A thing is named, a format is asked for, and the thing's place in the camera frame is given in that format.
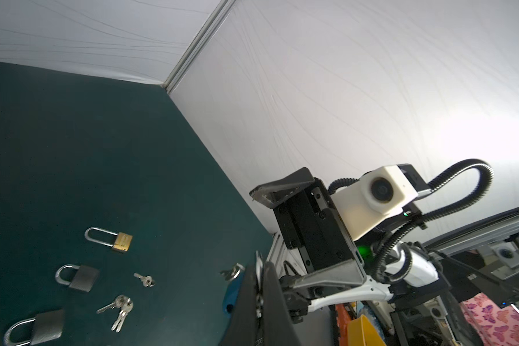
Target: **long padlock shackle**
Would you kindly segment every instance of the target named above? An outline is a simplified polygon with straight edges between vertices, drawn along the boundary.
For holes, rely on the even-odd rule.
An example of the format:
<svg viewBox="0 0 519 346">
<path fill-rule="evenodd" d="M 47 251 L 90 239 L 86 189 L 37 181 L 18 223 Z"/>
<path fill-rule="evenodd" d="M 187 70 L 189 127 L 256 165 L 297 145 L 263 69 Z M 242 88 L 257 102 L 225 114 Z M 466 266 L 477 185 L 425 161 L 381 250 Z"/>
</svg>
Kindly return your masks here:
<svg viewBox="0 0 519 346">
<path fill-rule="evenodd" d="M 22 342 L 16 342 L 16 343 L 13 343 L 11 340 L 10 340 L 10 335 L 12 334 L 12 331 L 16 328 L 16 327 L 19 327 L 20 325 L 22 324 L 25 324 L 25 323 L 31 323 L 31 322 L 34 322 L 36 320 L 35 317 L 33 318 L 28 318 L 28 319 L 24 319 L 23 321 L 19 321 L 17 323 L 15 323 L 13 326 L 11 326 L 10 328 L 8 328 L 6 330 L 6 334 L 4 334 L 4 345 L 5 346 L 25 346 L 25 345 L 28 345 L 31 343 L 31 340 L 27 340 L 27 341 L 22 341 Z"/>
<path fill-rule="evenodd" d="M 68 281 L 68 280 L 64 280 L 60 277 L 60 273 L 62 270 L 64 270 L 65 268 L 73 268 L 73 269 L 76 269 L 78 270 L 80 267 L 79 266 L 76 266 L 74 264 L 66 264 L 65 266 L 62 266 L 60 267 L 57 271 L 56 271 L 56 275 L 54 275 L 54 278 L 56 279 L 57 283 L 61 284 L 61 285 L 65 285 L 65 286 L 69 286 L 69 284 L 71 283 L 71 281 Z"/>
<path fill-rule="evenodd" d="M 109 242 L 105 242 L 105 241 L 102 241 L 102 240 L 97 240 L 97 239 L 94 239 L 94 238 L 90 238 L 89 232 L 92 231 L 92 230 L 97 230 L 97 231 L 108 233 L 108 234 L 115 235 L 115 236 L 117 236 L 119 234 L 119 233 L 111 232 L 111 231 L 104 230 L 103 228 L 98 228 L 98 227 L 90 227 L 89 229 L 84 231 L 84 237 L 86 238 L 86 240 L 97 242 L 98 244 L 102 244 L 102 245 L 110 246 L 110 247 L 112 247 L 113 244 L 110 244 Z"/>
</svg>

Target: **yellow container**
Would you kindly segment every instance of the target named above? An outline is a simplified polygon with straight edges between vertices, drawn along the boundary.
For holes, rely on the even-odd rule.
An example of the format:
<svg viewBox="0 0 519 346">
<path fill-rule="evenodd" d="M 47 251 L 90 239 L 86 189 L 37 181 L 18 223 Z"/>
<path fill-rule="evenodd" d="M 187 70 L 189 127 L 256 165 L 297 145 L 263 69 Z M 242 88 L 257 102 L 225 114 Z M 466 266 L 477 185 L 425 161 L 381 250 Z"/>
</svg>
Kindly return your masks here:
<svg viewBox="0 0 519 346">
<path fill-rule="evenodd" d="M 348 346 L 386 346 L 369 319 L 360 318 L 348 323 Z"/>
</svg>

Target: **red object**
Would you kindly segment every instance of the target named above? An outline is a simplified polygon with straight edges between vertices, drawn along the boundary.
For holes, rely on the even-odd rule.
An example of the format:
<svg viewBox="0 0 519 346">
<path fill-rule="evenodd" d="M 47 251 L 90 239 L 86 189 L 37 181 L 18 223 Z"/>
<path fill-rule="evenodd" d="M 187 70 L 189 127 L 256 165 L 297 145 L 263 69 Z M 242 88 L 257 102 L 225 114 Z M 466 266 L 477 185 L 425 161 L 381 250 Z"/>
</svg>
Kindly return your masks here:
<svg viewBox="0 0 519 346">
<path fill-rule="evenodd" d="M 352 322 L 352 319 L 350 315 L 348 315 L 348 311 L 346 311 L 344 305 L 336 304 L 334 307 L 336 309 L 336 324 L 340 331 L 338 344 L 339 346 L 348 346 L 348 323 Z"/>
</svg>

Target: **silver key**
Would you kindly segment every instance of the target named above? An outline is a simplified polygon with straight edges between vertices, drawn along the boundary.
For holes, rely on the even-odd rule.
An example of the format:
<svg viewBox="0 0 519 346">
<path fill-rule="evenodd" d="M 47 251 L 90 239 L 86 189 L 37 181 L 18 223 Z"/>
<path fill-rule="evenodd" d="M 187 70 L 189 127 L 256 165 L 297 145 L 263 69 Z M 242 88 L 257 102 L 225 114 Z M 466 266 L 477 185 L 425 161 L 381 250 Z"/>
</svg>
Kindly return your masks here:
<svg viewBox="0 0 519 346">
<path fill-rule="evenodd" d="M 123 327 L 123 322 L 125 322 L 125 318 L 127 315 L 131 312 L 133 309 L 133 301 L 128 298 L 125 301 L 125 304 L 121 307 L 121 311 L 119 311 L 119 316 L 117 317 L 117 320 L 113 323 L 112 330 L 115 329 L 116 333 L 119 333 L 121 330 L 121 327 Z"/>
<path fill-rule="evenodd" d="M 142 281 L 142 285 L 144 287 L 152 287 L 155 285 L 155 281 L 154 281 L 154 279 L 152 279 L 152 276 L 150 276 L 150 275 L 142 276 L 139 273 L 134 273 L 133 276 L 138 277 Z"/>
<path fill-rule="evenodd" d="M 120 296 L 117 296 L 116 299 L 112 303 L 104 306 L 103 308 L 96 310 L 96 313 L 102 313 L 108 309 L 121 308 L 127 299 L 129 299 L 129 298 L 127 298 L 126 296 L 121 294 Z"/>
</svg>

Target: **pink fabric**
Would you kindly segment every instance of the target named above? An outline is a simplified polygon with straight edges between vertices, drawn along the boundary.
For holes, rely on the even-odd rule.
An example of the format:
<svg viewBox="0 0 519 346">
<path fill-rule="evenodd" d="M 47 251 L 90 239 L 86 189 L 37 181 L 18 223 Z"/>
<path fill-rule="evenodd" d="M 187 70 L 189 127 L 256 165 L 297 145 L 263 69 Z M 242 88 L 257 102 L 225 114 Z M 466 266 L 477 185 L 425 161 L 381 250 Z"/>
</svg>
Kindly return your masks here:
<svg viewBox="0 0 519 346">
<path fill-rule="evenodd" d="M 460 306 L 465 319 L 478 331 L 485 346 L 518 346 L 519 314 L 511 306 L 498 308 L 480 293 Z"/>
</svg>

